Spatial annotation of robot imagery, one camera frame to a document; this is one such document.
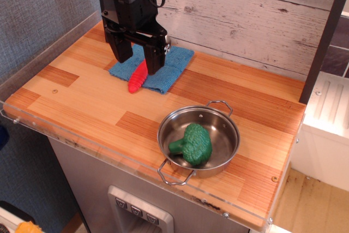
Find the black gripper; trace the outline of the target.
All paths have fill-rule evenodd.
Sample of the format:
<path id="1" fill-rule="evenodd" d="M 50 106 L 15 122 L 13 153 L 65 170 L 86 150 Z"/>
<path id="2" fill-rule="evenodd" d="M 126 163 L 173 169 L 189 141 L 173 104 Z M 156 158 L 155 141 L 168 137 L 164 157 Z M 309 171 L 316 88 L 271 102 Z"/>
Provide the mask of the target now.
<path id="1" fill-rule="evenodd" d="M 154 75 L 165 64 L 170 49 L 166 29 L 157 22 L 165 0 L 113 0 L 117 15 L 115 29 L 106 27 L 105 36 L 119 63 L 133 55 L 132 43 L 143 47 L 147 70 Z"/>

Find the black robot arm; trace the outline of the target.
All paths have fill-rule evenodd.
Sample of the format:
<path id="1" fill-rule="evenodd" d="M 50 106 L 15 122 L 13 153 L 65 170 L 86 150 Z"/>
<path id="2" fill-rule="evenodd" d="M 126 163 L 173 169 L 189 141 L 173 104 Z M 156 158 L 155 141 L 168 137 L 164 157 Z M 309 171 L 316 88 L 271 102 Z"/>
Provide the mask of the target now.
<path id="1" fill-rule="evenodd" d="M 117 61 L 123 63 L 128 60 L 133 55 L 132 44 L 137 44 L 143 47 L 150 75 L 164 66 L 171 41 L 167 30 L 156 18 L 165 1 L 104 0 L 105 38 Z"/>

